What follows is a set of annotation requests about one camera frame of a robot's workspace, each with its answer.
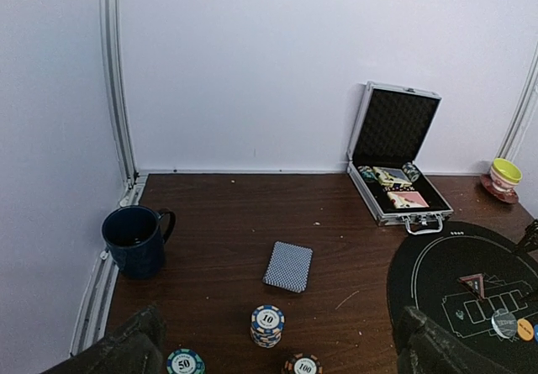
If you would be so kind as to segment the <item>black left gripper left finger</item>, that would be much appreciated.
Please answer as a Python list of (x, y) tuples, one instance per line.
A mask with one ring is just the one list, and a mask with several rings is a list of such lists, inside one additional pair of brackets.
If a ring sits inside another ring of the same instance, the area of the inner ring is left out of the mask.
[(159, 373), (166, 322), (154, 305), (130, 317), (80, 354), (51, 367), (49, 374)]

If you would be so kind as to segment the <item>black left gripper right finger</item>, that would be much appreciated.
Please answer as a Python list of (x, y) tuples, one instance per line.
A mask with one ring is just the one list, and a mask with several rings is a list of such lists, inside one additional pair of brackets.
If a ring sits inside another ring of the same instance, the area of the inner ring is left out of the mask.
[(398, 373), (515, 373), (501, 356), (504, 342), (489, 332), (461, 339), (415, 306), (397, 323)]

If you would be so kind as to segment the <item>green 50 chip stack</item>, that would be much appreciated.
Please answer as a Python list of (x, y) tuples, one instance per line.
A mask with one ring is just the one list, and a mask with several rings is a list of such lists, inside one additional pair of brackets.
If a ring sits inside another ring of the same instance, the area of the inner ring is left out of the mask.
[(168, 374), (205, 374), (206, 366), (201, 356), (192, 349), (174, 350), (166, 360)]

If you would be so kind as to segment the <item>orange 100 chip stack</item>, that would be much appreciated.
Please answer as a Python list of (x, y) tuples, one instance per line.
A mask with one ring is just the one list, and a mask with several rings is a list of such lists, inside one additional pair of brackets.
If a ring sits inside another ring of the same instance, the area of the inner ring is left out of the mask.
[(297, 353), (286, 359), (282, 374), (322, 374), (323, 366), (316, 355)]

